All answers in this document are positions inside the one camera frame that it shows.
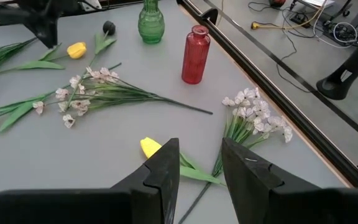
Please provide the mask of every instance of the yellow tulip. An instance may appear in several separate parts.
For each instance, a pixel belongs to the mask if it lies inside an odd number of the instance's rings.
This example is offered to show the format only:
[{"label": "yellow tulip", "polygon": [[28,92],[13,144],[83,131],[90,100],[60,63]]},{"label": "yellow tulip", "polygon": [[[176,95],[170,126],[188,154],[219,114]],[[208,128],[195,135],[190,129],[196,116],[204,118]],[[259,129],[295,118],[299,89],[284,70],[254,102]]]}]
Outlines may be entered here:
[{"label": "yellow tulip", "polygon": [[140,146],[147,158],[152,157],[152,155],[161,148],[161,145],[158,142],[149,137],[140,140]]},{"label": "yellow tulip", "polygon": [[86,44],[84,42],[75,43],[67,48],[67,53],[72,59],[79,59],[86,52]]}]

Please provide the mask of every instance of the red glass vase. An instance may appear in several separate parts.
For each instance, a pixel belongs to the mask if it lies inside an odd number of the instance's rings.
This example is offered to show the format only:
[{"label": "red glass vase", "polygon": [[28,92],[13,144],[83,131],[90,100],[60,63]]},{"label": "red glass vase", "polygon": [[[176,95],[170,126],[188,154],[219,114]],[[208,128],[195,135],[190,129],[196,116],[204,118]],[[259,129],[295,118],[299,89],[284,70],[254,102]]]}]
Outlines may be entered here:
[{"label": "red glass vase", "polygon": [[208,28],[196,25],[186,37],[185,56],[181,78],[189,84],[199,84],[203,78],[206,57],[208,56],[211,39]]}]

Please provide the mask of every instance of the floor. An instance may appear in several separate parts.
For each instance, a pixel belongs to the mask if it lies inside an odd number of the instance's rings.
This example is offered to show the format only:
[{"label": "floor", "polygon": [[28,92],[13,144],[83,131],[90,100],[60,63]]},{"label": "floor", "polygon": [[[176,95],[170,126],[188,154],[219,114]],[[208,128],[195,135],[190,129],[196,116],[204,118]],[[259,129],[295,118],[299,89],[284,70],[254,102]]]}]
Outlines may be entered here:
[{"label": "floor", "polygon": [[[267,0],[255,1],[267,3]],[[345,0],[337,0],[336,2],[340,3],[341,1],[344,2]],[[191,0],[191,2],[198,7],[201,12],[211,7],[221,9],[222,4],[221,0]],[[358,125],[358,79],[352,85],[345,100],[335,101],[324,98],[325,101],[339,108],[337,113],[335,113],[314,96],[314,94],[305,93],[280,78],[277,73],[276,62],[254,42],[256,40],[278,58],[282,58],[293,52],[291,42],[280,29],[251,30],[250,25],[252,21],[271,22],[282,25],[282,12],[274,9],[265,9],[262,12],[255,12],[248,8],[249,2],[251,1],[224,1],[223,13],[226,17],[222,18],[221,23],[218,25],[219,29],[249,57],[249,59],[258,66],[355,165],[358,165],[358,131],[353,128]],[[285,5],[281,8],[284,9],[290,6],[290,4],[291,1],[286,1]],[[298,3],[294,11],[301,9],[304,9],[304,7]],[[353,1],[349,10],[351,14],[347,18],[339,16],[334,22],[350,22],[358,12],[358,1]],[[299,31],[305,35],[313,35],[312,29],[301,28]],[[284,62],[313,87],[315,87],[315,83],[318,80],[325,78],[337,69],[355,49],[355,47],[336,49],[318,39],[305,39],[294,35],[290,35],[290,38],[296,47],[297,53],[290,58],[286,58]],[[296,86],[305,89],[300,82],[284,71],[283,68],[280,68],[280,72]],[[342,113],[342,117],[347,116],[350,120],[346,122],[346,120],[338,116],[339,113]]]}]

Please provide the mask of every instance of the gray table surface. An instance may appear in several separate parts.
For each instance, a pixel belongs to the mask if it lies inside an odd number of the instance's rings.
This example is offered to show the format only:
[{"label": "gray table surface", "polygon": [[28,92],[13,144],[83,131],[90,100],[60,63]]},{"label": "gray table surface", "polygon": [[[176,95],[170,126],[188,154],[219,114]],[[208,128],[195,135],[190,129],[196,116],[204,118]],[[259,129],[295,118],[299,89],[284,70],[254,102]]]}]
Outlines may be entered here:
[{"label": "gray table surface", "polygon": [[[106,20],[117,26],[117,42],[94,68],[116,69],[121,78],[146,90],[211,110],[207,115],[165,103],[142,103],[106,108],[63,125],[57,105],[40,117],[28,114],[10,131],[0,134],[0,190],[103,188],[123,179],[144,161],[139,141],[148,136],[160,143],[180,139],[180,149],[209,171],[212,169],[226,118],[225,96],[254,88],[214,42],[209,50],[203,81],[181,80],[185,36],[194,25],[175,1],[160,1],[166,29],[161,43],[146,45],[137,31],[141,5],[59,20],[61,53],[75,42],[87,43],[89,52],[79,60],[59,60],[66,70],[28,70],[0,76],[0,106],[57,89],[89,64],[96,32]],[[32,34],[20,25],[0,27],[0,46],[27,40]],[[38,58],[46,48],[37,42],[6,64],[6,68]],[[296,134],[289,144],[270,138],[254,151],[293,174],[320,187],[343,187]],[[181,178],[175,222],[184,214],[204,183]],[[227,189],[213,186],[188,217],[187,223],[237,223]]]}]

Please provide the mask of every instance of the yellow cable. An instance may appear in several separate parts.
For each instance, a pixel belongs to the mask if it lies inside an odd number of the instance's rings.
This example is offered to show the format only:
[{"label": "yellow cable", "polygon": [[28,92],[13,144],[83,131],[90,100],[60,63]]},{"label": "yellow cable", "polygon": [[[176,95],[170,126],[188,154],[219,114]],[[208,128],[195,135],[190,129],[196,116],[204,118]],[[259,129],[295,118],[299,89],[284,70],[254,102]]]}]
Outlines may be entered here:
[{"label": "yellow cable", "polygon": [[296,25],[296,26],[288,26],[288,27],[265,26],[265,25],[263,25],[263,24],[259,24],[258,22],[252,22],[252,24],[251,24],[251,29],[258,29],[258,28],[285,29],[285,30],[287,30],[287,29],[295,29],[295,28],[297,28],[297,27],[301,27],[301,26],[303,26],[303,25],[309,23],[310,21],[312,21],[312,20],[318,15],[319,11],[322,10],[322,8],[323,8],[323,7],[320,7],[320,8],[316,11],[316,13],[314,14],[314,16],[313,16],[311,19],[309,19],[308,21],[306,21],[306,22],[304,22],[304,23],[302,23],[302,24]]}]

